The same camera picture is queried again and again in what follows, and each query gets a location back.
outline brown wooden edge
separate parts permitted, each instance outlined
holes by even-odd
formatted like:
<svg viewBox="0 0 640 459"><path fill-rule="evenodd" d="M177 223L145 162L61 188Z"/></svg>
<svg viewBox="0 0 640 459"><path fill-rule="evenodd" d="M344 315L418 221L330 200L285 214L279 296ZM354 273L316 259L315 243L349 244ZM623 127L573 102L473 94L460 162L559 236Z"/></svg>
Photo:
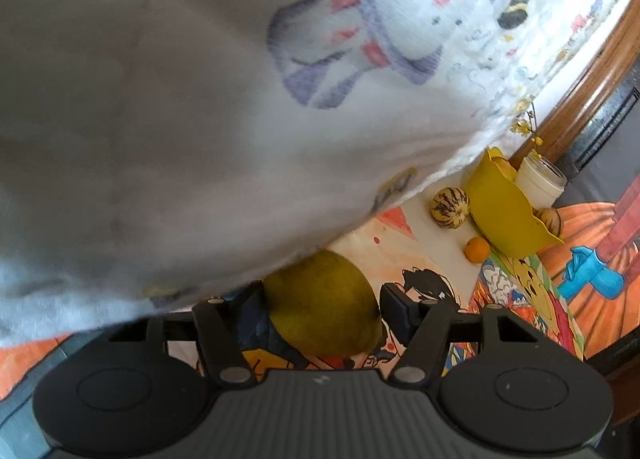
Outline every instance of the brown wooden edge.
<svg viewBox="0 0 640 459"><path fill-rule="evenodd" d="M598 109L618 87L640 55L640 0L631 0L620 22L602 49L582 72L573 87L540 124L538 135L545 144L538 151L555 162L574 142ZM527 141L510 163L520 167L532 149Z"/></svg>

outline white cloth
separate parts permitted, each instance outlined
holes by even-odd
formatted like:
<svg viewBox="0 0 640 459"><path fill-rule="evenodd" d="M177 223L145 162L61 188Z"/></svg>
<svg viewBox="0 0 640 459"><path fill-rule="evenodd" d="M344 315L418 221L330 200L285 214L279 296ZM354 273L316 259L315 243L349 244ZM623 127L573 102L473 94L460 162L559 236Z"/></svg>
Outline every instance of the white cloth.
<svg viewBox="0 0 640 459"><path fill-rule="evenodd" d="M0 346L325 245L475 158L615 1L0 0Z"/></svg>

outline ribbed gray surface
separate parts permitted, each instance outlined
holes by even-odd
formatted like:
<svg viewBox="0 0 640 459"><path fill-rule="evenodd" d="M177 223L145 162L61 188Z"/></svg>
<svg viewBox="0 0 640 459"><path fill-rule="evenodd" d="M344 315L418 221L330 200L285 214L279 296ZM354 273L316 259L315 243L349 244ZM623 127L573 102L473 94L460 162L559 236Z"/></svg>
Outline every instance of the ribbed gray surface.
<svg viewBox="0 0 640 459"><path fill-rule="evenodd" d="M272 371L255 389L223 394L190 436L143 459L507 457L468 441L426 395L394 389L375 371ZM77 458L54 452L50 459Z"/></svg>

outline white jar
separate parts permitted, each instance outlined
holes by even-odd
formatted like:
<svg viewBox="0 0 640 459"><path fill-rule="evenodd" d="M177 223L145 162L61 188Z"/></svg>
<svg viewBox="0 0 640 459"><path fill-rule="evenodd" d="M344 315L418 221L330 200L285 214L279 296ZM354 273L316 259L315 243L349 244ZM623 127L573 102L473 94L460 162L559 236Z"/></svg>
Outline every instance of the white jar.
<svg viewBox="0 0 640 459"><path fill-rule="evenodd" d="M533 151L522 160L515 180L536 210L553 206L564 192L566 182L558 168Z"/></svg>

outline yellow bowl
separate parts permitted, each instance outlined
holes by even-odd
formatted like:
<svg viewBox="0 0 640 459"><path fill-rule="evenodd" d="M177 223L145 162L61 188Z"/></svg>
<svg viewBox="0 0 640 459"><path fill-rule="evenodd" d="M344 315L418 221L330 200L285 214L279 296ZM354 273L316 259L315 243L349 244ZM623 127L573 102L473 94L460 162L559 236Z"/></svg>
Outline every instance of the yellow bowl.
<svg viewBox="0 0 640 459"><path fill-rule="evenodd" d="M507 257L524 259L562 241L533 214L523 191L502 173L494 157L499 148L484 152L480 165L466 183L471 216L492 245Z"/></svg>

